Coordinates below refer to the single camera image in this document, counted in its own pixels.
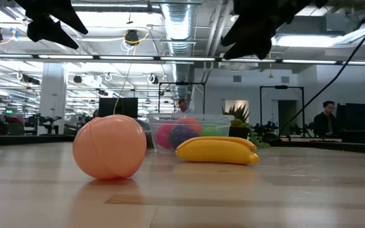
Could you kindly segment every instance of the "doorway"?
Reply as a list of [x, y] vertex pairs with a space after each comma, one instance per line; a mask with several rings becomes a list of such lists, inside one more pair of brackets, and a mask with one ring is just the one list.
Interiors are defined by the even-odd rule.
[[[278, 101], [278, 123], [284, 126], [293, 116], [297, 114], [297, 101]], [[297, 124], [297, 119], [292, 120], [285, 129], [281, 130], [282, 136], [291, 134], [290, 126]]]

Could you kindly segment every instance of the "toy banana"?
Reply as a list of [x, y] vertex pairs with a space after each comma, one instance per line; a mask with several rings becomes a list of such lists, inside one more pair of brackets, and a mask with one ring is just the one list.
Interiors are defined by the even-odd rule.
[[195, 137], [183, 142], [176, 151], [179, 158], [190, 162], [232, 164], [258, 163], [253, 143], [237, 137]]

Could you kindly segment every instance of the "air duct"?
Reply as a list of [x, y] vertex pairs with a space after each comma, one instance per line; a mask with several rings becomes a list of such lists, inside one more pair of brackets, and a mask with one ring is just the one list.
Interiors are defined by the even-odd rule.
[[[193, 5], [191, 4], [163, 4], [162, 10], [165, 17], [165, 31], [170, 40], [188, 41], [192, 38], [193, 31]], [[193, 44], [185, 42], [169, 42], [169, 51], [172, 56], [191, 56]], [[194, 66], [190, 64], [173, 64], [173, 77], [175, 82], [193, 82]], [[190, 100], [191, 87], [176, 86], [176, 96]]]

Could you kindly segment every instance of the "clear plastic bin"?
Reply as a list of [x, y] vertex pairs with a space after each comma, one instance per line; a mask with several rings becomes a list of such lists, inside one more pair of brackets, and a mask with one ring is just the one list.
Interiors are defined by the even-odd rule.
[[184, 141], [200, 136], [229, 136], [231, 115], [148, 114], [156, 152], [174, 152]]

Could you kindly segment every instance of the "pillar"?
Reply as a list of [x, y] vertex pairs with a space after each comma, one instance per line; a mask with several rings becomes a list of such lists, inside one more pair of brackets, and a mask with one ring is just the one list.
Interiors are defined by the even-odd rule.
[[[42, 117], [61, 117], [53, 125], [59, 126], [59, 134], [64, 133], [68, 73], [63, 63], [43, 64], [42, 91], [39, 113]], [[37, 135], [47, 134], [47, 129], [38, 126]]]

